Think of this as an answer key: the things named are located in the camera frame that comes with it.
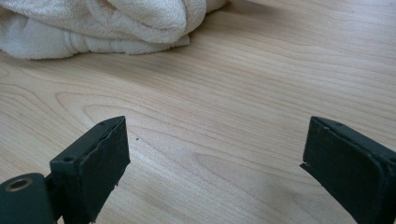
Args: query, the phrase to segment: wood grain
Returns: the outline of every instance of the wood grain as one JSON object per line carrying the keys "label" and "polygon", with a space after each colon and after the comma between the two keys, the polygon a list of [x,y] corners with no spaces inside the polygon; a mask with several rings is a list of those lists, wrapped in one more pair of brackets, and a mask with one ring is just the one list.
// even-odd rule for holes
{"label": "wood grain", "polygon": [[354,223],[298,165],[312,115],[396,149],[396,4],[233,0],[185,48],[0,53],[0,182],[103,119],[132,163],[97,223]]}

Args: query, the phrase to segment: wooden table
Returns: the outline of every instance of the wooden table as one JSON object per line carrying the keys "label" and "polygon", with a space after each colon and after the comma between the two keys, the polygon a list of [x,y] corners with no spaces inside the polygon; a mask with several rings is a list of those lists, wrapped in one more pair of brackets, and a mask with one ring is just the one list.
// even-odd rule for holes
{"label": "wooden table", "polygon": [[233,0],[161,53],[0,53],[0,182],[47,175],[124,115],[132,163],[98,224],[354,223],[299,164],[313,115],[396,149],[396,4],[255,2]]}

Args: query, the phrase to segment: black plastic jaw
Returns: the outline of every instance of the black plastic jaw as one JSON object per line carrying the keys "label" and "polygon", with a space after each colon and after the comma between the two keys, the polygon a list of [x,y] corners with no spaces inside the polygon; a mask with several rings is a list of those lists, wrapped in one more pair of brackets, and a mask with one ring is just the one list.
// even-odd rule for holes
{"label": "black plastic jaw", "polygon": [[125,117],[102,121],[49,163],[46,178],[21,175],[0,185],[0,223],[94,222],[129,163]]}
{"label": "black plastic jaw", "polygon": [[301,165],[352,215],[370,224],[396,217],[396,153],[344,124],[311,118]]}

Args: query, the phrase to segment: folded towel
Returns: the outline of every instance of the folded towel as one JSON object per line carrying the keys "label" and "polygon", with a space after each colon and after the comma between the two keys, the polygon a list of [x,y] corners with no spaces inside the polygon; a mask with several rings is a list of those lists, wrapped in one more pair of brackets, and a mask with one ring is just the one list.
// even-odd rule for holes
{"label": "folded towel", "polygon": [[0,0],[0,49],[24,59],[184,46],[227,0]]}

